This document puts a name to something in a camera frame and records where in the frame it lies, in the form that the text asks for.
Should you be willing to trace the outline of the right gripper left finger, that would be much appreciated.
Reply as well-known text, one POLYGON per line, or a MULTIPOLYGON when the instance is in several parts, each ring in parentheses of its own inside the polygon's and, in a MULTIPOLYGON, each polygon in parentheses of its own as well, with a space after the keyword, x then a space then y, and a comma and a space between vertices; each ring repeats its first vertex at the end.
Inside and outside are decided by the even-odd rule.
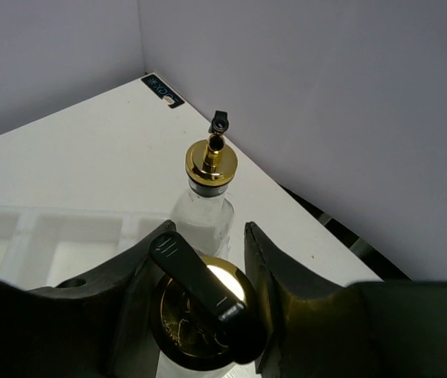
POLYGON ((0 377, 153 377, 159 348, 149 326, 160 277, 151 241, 56 287, 22 290, 0 281, 0 377))

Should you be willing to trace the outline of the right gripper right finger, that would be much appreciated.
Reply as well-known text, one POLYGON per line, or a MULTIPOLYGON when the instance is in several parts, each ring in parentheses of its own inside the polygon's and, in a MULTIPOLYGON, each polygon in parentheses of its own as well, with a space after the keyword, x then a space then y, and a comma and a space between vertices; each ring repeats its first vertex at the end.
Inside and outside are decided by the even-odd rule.
POLYGON ((264 377, 447 377, 447 281, 346 287, 244 227, 245 272, 268 340, 264 377))

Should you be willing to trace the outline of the glass bottle clear liquid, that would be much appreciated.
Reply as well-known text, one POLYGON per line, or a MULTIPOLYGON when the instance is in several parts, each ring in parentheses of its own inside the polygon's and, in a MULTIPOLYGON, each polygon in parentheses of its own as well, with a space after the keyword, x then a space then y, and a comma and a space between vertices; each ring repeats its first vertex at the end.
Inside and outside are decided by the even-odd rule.
POLYGON ((162 372, 222 377, 261 356, 267 331, 255 289, 240 269, 199 254, 175 231, 155 237, 149 256, 163 272, 150 304, 162 372))

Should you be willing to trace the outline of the glass bottle dark sauce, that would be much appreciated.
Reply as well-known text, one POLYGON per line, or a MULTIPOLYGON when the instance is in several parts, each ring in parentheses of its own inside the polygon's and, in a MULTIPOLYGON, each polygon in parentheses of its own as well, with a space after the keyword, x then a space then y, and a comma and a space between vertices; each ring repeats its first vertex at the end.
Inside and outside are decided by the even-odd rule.
POLYGON ((225 141, 228 113, 217 110, 208 137, 194 142, 185 155, 188 189, 177 200, 170 215, 177 231, 197 253, 227 259, 229 231, 234 218, 225 193, 234 179, 238 157, 225 141))

